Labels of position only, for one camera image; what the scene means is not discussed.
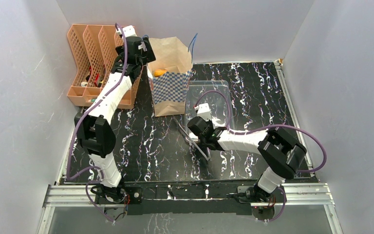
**orange desk organizer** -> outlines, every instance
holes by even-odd
[[[77,67],[75,79],[67,96],[75,106],[91,106],[91,99],[98,97],[108,81],[112,64],[117,57],[115,47],[122,45],[123,41],[115,33],[115,26],[110,25],[73,24],[67,37]],[[85,87],[81,86],[88,75],[88,83]],[[101,87],[94,84],[99,76],[104,77]],[[141,75],[125,93],[118,109],[134,107],[140,77]]]

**transparent acrylic box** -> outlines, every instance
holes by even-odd
[[[188,122],[197,116],[194,110],[194,105],[201,95],[207,91],[216,90],[224,94],[227,98],[228,103],[217,93],[209,93],[204,96],[200,103],[208,103],[211,110],[211,117],[213,121],[216,120],[218,124],[225,126],[227,120],[228,108],[231,109],[230,89],[228,82],[225,80],[192,80],[188,84],[188,90],[186,94],[186,105],[185,105],[185,130],[187,134],[194,140],[197,137],[190,132],[187,127]],[[234,129],[233,118],[229,120],[230,127]]]

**white wall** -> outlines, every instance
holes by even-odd
[[[0,1],[0,233],[35,233],[73,127],[76,68],[55,0]]]
[[[344,232],[374,233],[374,1],[316,0],[283,63]]]
[[[133,24],[142,36],[198,33],[194,62],[283,58],[313,0],[57,0],[69,23]]]

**blue wire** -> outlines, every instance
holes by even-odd
[[[193,62],[193,49],[194,49],[194,44],[196,43],[197,34],[198,33],[196,33],[196,35],[194,35],[193,40],[191,40],[190,45],[188,45],[188,51],[190,51],[190,46],[193,43],[193,45],[191,47],[191,62]]]

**blue checkered napkin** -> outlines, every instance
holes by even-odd
[[[187,86],[190,81],[191,70],[186,73],[166,72],[162,76],[150,78],[152,80],[152,100],[154,104],[163,101],[184,102]]]

